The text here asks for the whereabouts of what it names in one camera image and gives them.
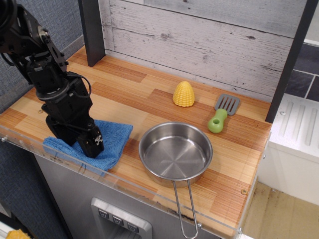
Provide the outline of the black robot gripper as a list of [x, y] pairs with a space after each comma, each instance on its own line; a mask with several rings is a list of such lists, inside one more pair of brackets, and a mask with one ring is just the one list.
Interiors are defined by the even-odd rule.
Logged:
[[46, 124], [56, 138], [70, 146], [77, 140], [86, 156], [96, 158], [104, 150], [103, 138], [89, 115], [91, 87], [86, 88], [84, 80], [77, 73], [67, 72], [62, 88], [37, 96], [45, 102], [42, 109], [48, 114]]

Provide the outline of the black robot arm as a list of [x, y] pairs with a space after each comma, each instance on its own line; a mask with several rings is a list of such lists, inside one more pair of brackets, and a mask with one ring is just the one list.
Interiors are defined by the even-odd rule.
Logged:
[[102, 133], [89, 115], [90, 84], [67, 71], [68, 62], [47, 30], [14, 0], [0, 2], [0, 54], [35, 87], [44, 102], [46, 124], [58, 139], [68, 145], [79, 143], [91, 158], [104, 150]]

